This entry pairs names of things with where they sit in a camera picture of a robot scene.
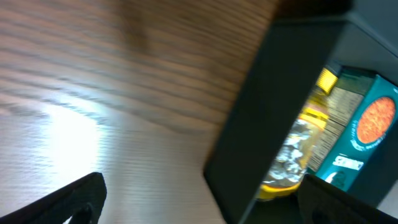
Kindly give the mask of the black gift box with lid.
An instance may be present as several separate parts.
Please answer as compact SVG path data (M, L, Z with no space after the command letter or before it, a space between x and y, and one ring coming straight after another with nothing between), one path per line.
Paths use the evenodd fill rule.
M395 12L273 20L204 169L227 223L304 223L299 187L269 201L256 196L323 68L338 77L343 67L374 71L397 87ZM378 209L396 180L397 121L344 192Z

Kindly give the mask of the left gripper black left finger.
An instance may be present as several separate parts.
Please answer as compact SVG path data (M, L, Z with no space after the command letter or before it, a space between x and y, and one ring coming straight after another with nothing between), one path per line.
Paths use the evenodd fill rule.
M100 172L92 172L15 212L1 217L1 224L97 224L107 190Z

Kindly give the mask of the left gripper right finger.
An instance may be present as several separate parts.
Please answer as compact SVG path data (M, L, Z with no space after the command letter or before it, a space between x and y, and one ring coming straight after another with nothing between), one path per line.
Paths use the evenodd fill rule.
M298 207L304 224L397 224L396 218L310 174L298 189Z

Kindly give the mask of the yellow Hacks candy bag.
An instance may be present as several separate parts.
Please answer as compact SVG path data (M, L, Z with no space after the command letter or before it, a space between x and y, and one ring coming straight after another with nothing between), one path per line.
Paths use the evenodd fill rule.
M306 174L313 149L329 120L328 96L338 77L323 68L263 180L257 200L269 201L295 192Z

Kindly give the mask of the teal Chunkies box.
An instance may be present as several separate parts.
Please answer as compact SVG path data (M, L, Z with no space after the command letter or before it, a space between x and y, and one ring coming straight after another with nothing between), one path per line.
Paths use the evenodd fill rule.
M397 121L397 87L374 71L343 67L308 173L347 191Z

